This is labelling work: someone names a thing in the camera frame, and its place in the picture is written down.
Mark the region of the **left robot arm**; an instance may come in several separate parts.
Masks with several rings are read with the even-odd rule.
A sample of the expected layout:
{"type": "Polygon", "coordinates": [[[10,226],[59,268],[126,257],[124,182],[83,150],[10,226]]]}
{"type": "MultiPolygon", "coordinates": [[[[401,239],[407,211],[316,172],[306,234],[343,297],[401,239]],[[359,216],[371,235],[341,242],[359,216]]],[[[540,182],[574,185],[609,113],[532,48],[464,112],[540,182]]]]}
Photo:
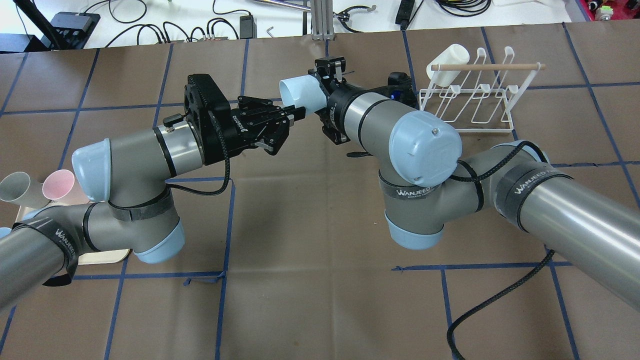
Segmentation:
{"type": "Polygon", "coordinates": [[[14,223],[1,238],[1,310],[6,312],[39,286],[70,285],[82,255],[130,249],[146,264],[158,264],[185,246],[183,221],[167,180],[224,162],[222,186],[200,191],[216,196],[230,180],[230,159],[264,148],[275,155],[290,128],[304,118],[301,105],[240,96],[186,95],[183,114],[152,129],[104,139],[76,150],[71,164],[83,203],[37,205],[32,217],[14,223]]]}

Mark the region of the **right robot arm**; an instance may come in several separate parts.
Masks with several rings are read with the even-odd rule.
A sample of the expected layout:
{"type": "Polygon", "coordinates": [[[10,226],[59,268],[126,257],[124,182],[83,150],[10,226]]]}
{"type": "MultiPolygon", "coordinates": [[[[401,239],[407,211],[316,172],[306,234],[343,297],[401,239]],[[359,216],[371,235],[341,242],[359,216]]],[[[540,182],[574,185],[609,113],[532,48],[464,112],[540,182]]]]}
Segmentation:
{"type": "Polygon", "coordinates": [[[450,221],[490,207],[634,308],[640,301],[639,212],[553,167],[532,142],[462,159],[455,128],[434,114],[349,84],[343,57],[316,59],[317,114],[334,143],[377,159],[391,238],[429,249],[450,221]]]}

